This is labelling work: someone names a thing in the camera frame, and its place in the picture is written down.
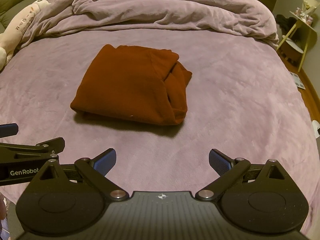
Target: blue gripper pad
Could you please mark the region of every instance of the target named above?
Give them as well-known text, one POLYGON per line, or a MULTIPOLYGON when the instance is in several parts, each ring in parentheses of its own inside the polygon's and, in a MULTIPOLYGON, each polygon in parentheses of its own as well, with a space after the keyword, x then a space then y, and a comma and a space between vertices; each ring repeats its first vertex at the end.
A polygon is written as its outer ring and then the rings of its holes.
POLYGON ((222 176, 232 168, 231 163, 221 157, 214 150, 211 150, 209 153, 209 164, 219 174, 219 176, 222 176))
POLYGON ((16 123, 1 124, 0 125, 0 138, 16 135, 19 127, 16 123))
POLYGON ((92 159, 92 167, 105 176, 116 164, 117 156, 114 149, 108 149, 92 159))

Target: bed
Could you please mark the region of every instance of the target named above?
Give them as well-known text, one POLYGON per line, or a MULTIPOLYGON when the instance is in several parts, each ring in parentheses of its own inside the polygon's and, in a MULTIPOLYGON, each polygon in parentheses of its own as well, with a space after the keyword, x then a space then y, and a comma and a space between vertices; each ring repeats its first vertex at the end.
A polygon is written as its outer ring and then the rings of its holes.
MULTIPOLYGON (((107 178, 127 190, 197 192, 218 177, 212 148, 251 163, 273 158, 308 200, 307 233, 320 210, 320 163, 307 108, 275 47, 276 23, 257 0, 48 0, 0 74, 0 119, 35 145, 63 137, 60 163, 108 148, 107 178), (105 44, 171 49, 193 73, 183 124, 88 120, 70 109, 105 44)), ((0 192, 16 203, 26 183, 0 192)))

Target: white plush toy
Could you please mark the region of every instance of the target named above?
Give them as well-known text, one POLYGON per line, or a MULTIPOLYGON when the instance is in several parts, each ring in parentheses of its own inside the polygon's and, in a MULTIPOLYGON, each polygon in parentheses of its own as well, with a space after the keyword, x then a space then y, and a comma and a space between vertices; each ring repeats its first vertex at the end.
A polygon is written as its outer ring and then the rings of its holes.
POLYGON ((23 8, 11 20, 4 33, 0 34, 0 70, 12 59, 15 48, 35 16, 48 4, 47 0, 37 0, 23 8))

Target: folded sweater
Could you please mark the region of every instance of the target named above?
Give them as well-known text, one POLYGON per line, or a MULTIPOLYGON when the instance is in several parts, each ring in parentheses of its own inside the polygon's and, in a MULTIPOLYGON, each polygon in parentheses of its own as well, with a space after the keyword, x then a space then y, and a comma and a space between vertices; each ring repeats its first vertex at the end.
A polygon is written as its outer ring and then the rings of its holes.
POLYGON ((86 71, 70 107, 75 111, 157 125, 187 113, 192 73, 167 49, 105 45, 86 71))

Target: circular pad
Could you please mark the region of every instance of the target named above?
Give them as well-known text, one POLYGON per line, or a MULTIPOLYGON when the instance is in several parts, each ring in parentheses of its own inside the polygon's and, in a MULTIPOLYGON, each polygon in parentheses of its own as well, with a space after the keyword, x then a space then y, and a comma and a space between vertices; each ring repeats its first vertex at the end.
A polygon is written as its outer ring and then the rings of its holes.
POLYGON ((66 236, 88 228, 105 209, 99 192, 87 185, 72 183, 56 192, 38 189, 24 192, 17 202, 16 213, 28 231, 45 236, 66 236))
POLYGON ((260 191, 249 196, 249 204, 261 212, 275 212, 285 206, 285 199, 275 192, 260 191))
POLYGON ((76 198, 70 193, 48 193, 40 198, 39 206, 49 213, 63 213, 74 207, 76 198))

